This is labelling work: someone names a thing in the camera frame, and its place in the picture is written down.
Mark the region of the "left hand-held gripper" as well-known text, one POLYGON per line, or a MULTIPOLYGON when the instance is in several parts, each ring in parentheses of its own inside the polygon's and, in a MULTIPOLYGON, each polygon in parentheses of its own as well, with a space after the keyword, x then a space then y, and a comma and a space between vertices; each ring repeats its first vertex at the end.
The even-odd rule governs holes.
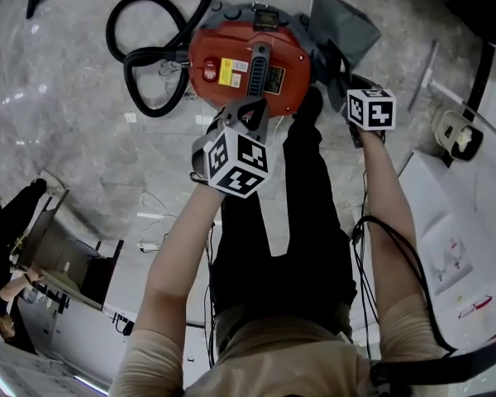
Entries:
POLYGON ((266 145, 269 104, 249 96, 220 109, 192 145, 190 179, 242 199, 268 182, 274 152, 266 145))

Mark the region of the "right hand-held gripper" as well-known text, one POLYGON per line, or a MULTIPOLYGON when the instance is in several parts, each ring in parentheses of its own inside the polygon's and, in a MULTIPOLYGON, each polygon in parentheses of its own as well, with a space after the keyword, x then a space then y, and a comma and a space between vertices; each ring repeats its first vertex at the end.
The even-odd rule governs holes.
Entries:
POLYGON ((372 132, 385 142, 386 132, 396 127, 397 98, 359 75, 351 75, 348 59, 332 40, 327 41, 327 66, 334 75, 327 85, 332 108, 341 112, 355 148, 362 148, 361 132, 372 132))

